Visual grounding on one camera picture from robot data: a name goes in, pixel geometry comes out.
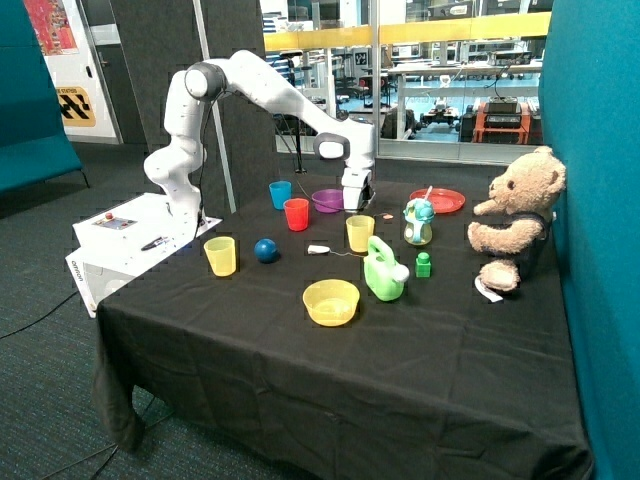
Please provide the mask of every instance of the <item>blue ball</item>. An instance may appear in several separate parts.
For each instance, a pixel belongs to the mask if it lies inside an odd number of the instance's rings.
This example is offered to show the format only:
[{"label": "blue ball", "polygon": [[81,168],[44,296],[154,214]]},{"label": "blue ball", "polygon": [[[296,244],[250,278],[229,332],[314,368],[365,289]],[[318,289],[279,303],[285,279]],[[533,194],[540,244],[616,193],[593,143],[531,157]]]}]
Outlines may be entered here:
[{"label": "blue ball", "polygon": [[280,256],[276,242],[269,238],[263,238],[256,243],[253,249],[256,258],[262,263],[275,262]]}]

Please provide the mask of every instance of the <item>white door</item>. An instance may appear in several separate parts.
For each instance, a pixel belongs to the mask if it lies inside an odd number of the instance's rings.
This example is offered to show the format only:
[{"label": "white door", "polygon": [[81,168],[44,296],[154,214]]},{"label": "white door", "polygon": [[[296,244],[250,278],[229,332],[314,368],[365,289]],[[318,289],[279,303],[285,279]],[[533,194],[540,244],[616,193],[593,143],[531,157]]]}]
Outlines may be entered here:
[{"label": "white door", "polygon": [[23,0],[58,93],[70,140],[121,143],[96,68],[95,49],[75,0]]}]

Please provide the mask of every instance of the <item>teddy bear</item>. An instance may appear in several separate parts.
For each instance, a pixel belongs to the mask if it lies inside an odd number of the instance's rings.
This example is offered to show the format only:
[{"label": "teddy bear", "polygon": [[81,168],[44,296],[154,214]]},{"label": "teddy bear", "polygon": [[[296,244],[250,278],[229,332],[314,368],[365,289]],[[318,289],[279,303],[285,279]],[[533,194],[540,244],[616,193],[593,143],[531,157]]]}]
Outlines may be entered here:
[{"label": "teddy bear", "polygon": [[566,188],[566,168],[542,146],[515,160],[489,187],[489,200],[475,215],[503,215],[502,225],[472,222],[467,235],[474,250],[494,260],[482,267],[480,282],[511,292],[531,275],[551,229],[552,206]]}]

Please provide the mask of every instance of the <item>purple bowl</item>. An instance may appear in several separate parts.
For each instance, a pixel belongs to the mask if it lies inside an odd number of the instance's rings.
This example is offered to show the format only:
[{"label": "purple bowl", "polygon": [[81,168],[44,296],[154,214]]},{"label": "purple bowl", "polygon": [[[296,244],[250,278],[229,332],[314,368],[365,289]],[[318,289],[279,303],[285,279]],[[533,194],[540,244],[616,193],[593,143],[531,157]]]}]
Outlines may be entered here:
[{"label": "purple bowl", "polygon": [[320,213],[336,213],[344,208],[342,190],[319,190],[311,195],[311,200]]}]

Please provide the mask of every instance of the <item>green watering can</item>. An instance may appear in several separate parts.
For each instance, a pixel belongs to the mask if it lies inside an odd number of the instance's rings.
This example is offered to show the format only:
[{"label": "green watering can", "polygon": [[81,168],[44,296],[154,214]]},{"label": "green watering can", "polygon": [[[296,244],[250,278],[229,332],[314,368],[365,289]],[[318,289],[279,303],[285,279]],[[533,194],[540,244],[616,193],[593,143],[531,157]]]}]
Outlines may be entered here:
[{"label": "green watering can", "polygon": [[364,279],[383,302],[395,300],[404,290],[409,269],[399,264],[391,247],[380,237],[369,237],[368,255],[364,258]]}]

